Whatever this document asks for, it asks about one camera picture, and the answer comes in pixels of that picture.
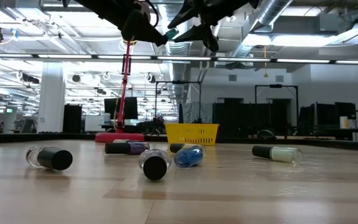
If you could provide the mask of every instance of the wooden floor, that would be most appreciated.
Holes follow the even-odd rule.
[[[34,145],[69,150],[74,162],[61,173],[33,169],[24,156]],[[358,151],[293,147],[301,164],[218,144],[201,166],[173,164],[156,183],[137,156],[106,156],[93,141],[0,144],[0,224],[358,223]]]

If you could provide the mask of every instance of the light bottle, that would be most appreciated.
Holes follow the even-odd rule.
[[[302,152],[299,149],[290,147],[254,146],[252,154],[279,162],[299,163],[302,161]]]

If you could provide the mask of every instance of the blue bottle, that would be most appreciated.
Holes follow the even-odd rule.
[[[179,168],[188,168],[198,165],[204,157],[203,146],[191,146],[180,149],[174,157],[175,165]]]

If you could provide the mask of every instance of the plastic basket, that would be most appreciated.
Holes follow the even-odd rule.
[[[214,146],[218,124],[166,124],[168,142]]]

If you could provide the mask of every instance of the black cap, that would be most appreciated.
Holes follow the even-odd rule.
[[[159,156],[152,156],[144,162],[143,173],[150,180],[160,180],[167,173],[167,163]]]
[[[266,159],[272,159],[270,157],[270,151],[273,147],[267,147],[267,146],[254,146],[252,148],[252,155],[257,157],[262,157]]]
[[[69,151],[58,147],[45,147],[37,157],[38,163],[46,168],[54,170],[65,170],[71,166],[73,156]]]
[[[173,153],[177,153],[183,146],[183,143],[173,143],[169,146],[169,150]]]
[[[106,143],[104,152],[106,154],[129,154],[131,152],[131,145],[127,142]]]

